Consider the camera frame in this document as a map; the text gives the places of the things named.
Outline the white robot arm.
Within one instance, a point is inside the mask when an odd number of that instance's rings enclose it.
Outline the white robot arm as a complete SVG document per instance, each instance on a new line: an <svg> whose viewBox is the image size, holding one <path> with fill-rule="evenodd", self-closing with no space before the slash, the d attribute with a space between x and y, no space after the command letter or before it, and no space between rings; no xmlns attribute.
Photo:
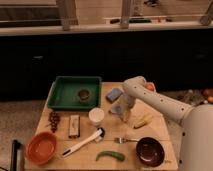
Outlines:
<svg viewBox="0 0 213 171"><path fill-rule="evenodd" d="M142 76L122 83L126 104L139 99L182 127L179 171L213 171L213 105L193 107L146 88Z"/></svg>

